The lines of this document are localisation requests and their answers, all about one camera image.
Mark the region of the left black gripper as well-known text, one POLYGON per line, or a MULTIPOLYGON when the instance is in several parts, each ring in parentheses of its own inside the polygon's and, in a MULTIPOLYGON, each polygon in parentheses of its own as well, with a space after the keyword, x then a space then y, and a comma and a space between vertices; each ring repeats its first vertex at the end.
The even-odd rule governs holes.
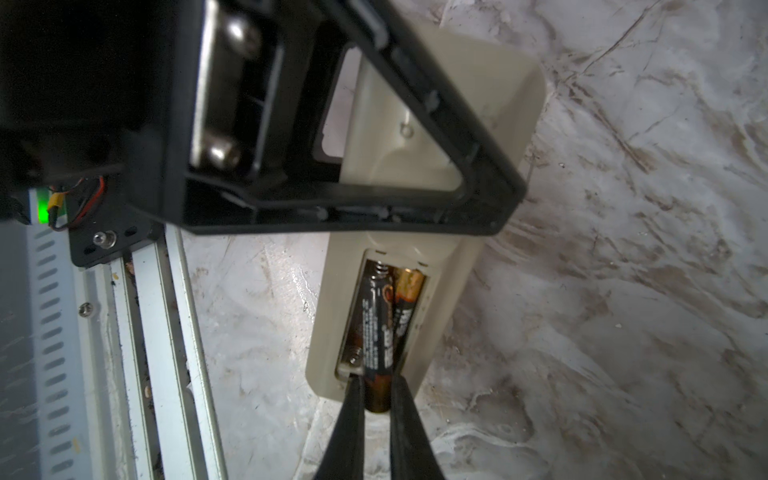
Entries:
POLYGON ((254 160, 282 168, 275 189, 256 171, 225 184, 187 168, 198 90, 198 1, 5 1, 1 5, 1 199, 83 177, 135 175, 134 204, 201 234, 300 228, 299 165, 287 153, 300 97, 300 5, 239 1, 277 31, 275 68, 254 160))

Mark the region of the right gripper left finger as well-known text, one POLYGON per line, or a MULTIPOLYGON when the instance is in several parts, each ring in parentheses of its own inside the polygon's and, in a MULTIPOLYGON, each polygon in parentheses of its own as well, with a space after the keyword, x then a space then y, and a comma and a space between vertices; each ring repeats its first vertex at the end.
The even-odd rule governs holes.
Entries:
POLYGON ((364 452, 365 385, 360 377, 353 376, 314 479, 361 480, 364 477, 364 452))

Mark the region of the white remote control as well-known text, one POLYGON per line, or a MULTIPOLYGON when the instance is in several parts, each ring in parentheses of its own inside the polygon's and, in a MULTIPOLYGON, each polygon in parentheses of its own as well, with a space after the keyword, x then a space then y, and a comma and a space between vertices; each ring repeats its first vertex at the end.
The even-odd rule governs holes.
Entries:
MULTIPOLYGON (((421 21, 414 29, 490 131, 519 165, 542 112, 546 84, 530 56, 421 21)), ((445 190, 459 175, 437 143, 368 62, 355 77, 341 179, 345 183, 445 190)), ((306 379, 319 396, 341 400, 349 374, 341 364, 358 281, 370 260, 426 276, 398 371, 417 391, 449 323, 483 235, 342 232, 329 238, 306 379)))

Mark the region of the black copper AAA battery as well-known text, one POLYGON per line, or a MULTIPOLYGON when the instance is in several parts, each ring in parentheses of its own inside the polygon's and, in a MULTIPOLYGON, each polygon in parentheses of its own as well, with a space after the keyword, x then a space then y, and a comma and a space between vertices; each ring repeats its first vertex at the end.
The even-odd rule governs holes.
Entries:
POLYGON ((408 330, 416 311, 418 300, 426 276, 419 270, 408 268, 394 269, 395 301, 393 305, 394 354, 393 369, 399 369, 402 360, 408 330))

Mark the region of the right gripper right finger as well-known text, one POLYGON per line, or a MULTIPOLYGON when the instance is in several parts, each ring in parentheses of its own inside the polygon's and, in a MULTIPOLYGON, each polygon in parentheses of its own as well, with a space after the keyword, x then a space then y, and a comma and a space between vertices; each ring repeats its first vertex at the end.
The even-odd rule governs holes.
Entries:
POLYGON ((390 467, 392 480, 444 480, 406 379, 391 384, 390 467))

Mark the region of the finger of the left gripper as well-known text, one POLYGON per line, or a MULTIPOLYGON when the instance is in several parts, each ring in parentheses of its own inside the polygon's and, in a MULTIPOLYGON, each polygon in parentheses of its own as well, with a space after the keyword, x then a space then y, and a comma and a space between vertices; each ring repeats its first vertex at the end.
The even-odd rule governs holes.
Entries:
POLYGON ((387 1, 230 1, 179 9, 179 223, 198 233, 497 233, 526 188, 436 58, 387 1), (446 192, 344 183, 320 149, 358 47, 459 174, 446 192))

